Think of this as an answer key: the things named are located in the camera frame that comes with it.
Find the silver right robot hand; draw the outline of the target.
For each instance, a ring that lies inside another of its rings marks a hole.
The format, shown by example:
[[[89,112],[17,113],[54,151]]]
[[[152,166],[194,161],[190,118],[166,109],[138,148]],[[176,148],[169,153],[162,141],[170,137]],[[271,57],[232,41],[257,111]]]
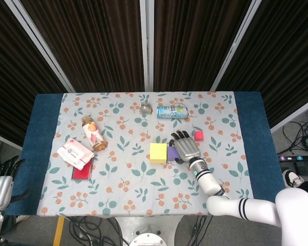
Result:
[[[173,132],[171,136],[173,139],[170,140],[169,145],[175,147],[179,154],[179,157],[175,158],[178,164],[191,164],[194,159],[200,159],[201,151],[186,131]]]

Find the purple cube block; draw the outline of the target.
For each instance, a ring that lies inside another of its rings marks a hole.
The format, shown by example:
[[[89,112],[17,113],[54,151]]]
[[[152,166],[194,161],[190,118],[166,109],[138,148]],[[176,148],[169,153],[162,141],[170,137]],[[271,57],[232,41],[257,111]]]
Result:
[[[167,147],[167,161],[174,161],[175,159],[179,159],[180,155],[174,146]]]

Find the large yellow foam cube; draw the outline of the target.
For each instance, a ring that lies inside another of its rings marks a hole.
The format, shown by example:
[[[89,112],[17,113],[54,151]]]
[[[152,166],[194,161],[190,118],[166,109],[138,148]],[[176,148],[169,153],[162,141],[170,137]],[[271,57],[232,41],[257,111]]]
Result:
[[[150,163],[165,164],[167,161],[167,144],[151,143],[150,144]]]

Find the round white robot base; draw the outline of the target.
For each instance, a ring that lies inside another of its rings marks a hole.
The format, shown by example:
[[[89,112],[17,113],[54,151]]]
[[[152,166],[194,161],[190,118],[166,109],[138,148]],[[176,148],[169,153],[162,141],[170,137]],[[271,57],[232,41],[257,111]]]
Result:
[[[142,233],[136,236],[129,246],[167,246],[161,236],[154,233]]]

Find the blue printed drink can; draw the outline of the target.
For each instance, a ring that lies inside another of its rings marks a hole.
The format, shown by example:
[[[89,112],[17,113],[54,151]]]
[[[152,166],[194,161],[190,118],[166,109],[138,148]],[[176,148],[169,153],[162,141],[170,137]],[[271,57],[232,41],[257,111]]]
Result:
[[[158,106],[157,118],[185,119],[188,117],[188,109],[181,106]]]

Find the dark blue table cover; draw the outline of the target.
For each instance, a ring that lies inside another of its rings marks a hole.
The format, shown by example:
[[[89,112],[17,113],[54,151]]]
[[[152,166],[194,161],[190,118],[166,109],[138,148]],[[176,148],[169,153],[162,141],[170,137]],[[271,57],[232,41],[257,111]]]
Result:
[[[249,162],[249,178],[254,197],[275,201],[284,189],[280,163],[260,92],[234,92],[240,110],[240,127],[245,134],[245,155]],[[20,158],[20,167],[13,185],[13,195],[29,190],[23,200],[9,204],[7,215],[36,215],[49,164],[52,140],[63,94],[39,94],[34,101]]]

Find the small clear glass jar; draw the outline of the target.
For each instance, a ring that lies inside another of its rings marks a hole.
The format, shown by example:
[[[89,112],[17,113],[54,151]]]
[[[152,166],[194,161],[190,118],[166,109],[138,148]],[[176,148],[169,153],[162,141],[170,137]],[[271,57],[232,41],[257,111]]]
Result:
[[[140,105],[140,113],[141,114],[151,114],[152,113],[152,105],[149,102],[142,102]]]

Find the floral fruit print tablecloth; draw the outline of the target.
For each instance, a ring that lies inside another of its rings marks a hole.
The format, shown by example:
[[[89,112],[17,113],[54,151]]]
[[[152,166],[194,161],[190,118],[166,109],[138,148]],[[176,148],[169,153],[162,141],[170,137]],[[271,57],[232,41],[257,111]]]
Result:
[[[187,164],[149,161],[150,144],[168,144],[171,133],[190,136],[231,199],[252,198],[253,189],[233,92],[119,92],[64,94],[37,214],[41,216],[150,216],[205,214],[207,197]],[[141,114],[140,105],[152,105]],[[185,119],[157,118],[158,106],[188,109]],[[90,180],[71,179],[72,166],[57,150],[73,138],[90,143],[82,117],[90,116],[108,146],[96,152]]]

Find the yellow floor tape strip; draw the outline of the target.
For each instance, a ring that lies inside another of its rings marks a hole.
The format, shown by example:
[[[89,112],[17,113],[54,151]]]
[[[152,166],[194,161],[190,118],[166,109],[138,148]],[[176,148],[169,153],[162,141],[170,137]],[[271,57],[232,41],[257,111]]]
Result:
[[[64,229],[64,217],[60,216],[57,220],[53,246],[60,246]]]

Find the white pink tissue pack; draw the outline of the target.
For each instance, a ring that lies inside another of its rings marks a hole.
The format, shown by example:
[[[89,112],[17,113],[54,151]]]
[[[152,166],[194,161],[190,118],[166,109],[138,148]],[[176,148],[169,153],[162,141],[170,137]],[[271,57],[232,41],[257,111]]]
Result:
[[[82,170],[94,158],[92,151],[73,138],[69,138],[57,153],[65,162],[78,170]]]

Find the flat red clear-rimmed case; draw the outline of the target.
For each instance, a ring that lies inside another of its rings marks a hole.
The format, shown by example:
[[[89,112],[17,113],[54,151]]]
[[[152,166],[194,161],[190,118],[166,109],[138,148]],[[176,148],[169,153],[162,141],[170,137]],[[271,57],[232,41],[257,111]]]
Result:
[[[71,179],[72,180],[90,180],[92,175],[93,158],[83,166],[81,170],[73,168]]]

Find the amber tea bottle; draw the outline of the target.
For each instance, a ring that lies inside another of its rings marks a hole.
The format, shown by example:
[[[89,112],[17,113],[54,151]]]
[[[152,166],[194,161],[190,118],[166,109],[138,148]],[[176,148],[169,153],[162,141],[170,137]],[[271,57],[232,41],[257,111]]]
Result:
[[[99,127],[91,117],[82,117],[82,128],[94,151],[99,152],[107,148],[107,142],[102,137]]]

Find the dark brown partition panel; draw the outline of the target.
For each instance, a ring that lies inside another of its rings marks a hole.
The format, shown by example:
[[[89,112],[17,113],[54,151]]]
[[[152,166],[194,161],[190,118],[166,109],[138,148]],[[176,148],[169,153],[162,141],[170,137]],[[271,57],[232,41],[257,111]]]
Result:
[[[22,146],[34,100],[65,93],[4,0],[0,0],[0,137]]]
[[[208,91],[262,0],[153,0],[153,91]]]
[[[270,127],[308,103],[308,0],[261,0],[219,91],[261,93]]]
[[[154,0],[4,0],[68,92],[153,90]]]

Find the white black sneaker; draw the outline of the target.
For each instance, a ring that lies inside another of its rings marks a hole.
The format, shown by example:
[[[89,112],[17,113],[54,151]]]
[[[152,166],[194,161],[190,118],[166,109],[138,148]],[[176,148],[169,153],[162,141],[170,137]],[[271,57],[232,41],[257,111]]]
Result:
[[[283,171],[282,177],[286,188],[298,188],[304,183],[303,178],[292,170]]]

